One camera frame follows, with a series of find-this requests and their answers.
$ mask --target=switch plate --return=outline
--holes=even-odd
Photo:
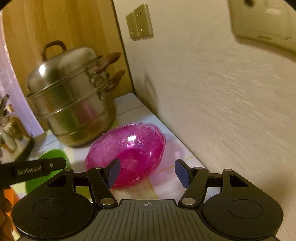
[[[133,12],[135,14],[136,25],[137,25],[140,37],[142,38],[142,37],[153,35],[148,5],[146,3],[143,3]]]
[[[296,51],[296,11],[284,0],[228,0],[233,33]]]
[[[131,39],[139,38],[140,35],[139,35],[139,32],[138,32],[134,12],[131,12],[129,15],[126,16],[126,22],[128,24],[128,31],[129,31]]]

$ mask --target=electrical socket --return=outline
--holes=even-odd
[[[148,5],[143,3],[137,9],[135,9],[133,13],[136,19],[136,26],[138,28],[139,36],[142,38],[153,35]]]
[[[140,35],[139,35],[139,32],[138,32],[134,12],[131,12],[129,15],[126,16],[126,22],[128,24],[128,31],[129,31],[131,39],[139,38]]]

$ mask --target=ribbed gray surface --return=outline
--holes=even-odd
[[[173,200],[148,202],[150,204],[146,206],[147,200],[122,200],[119,207],[100,211],[89,227],[63,241],[230,240],[212,232],[195,211],[181,209]]]

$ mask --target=triangular cutout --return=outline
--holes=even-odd
[[[64,187],[66,185],[67,175],[63,174],[48,185],[48,187]]]
[[[236,175],[230,175],[230,185],[235,188],[247,188],[248,185],[240,180]]]

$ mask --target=brown handle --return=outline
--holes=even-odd
[[[66,45],[61,40],[55,40],[55,41],[49,42],[48,44],[46,44],[44,46],[44,49],[41,53],[41,58],[42,58],[43,62],[47,61],[46,50],[52,46],[55,46],[55,45],[60,46],[62,48],[63,52],[67,50]]]
[[[125,70],[118,71],[113,76],[113,78],[108,81],[109,86],[105,88],[106,93],[111,92],[112,90],[114,90],[118,86],[118,84],[119,84],[122,76],[125,74],[125,72],[126,72]]]
[[[121,56],[120,52],[113,52],[109,55],[107,55],[102,62],[100,63],[100,66],[98,67],[98,69],[95,71],[96,74],[100,74],[103,71],[105,71],[109,65],[115,63],[117,60],[119,60]]]

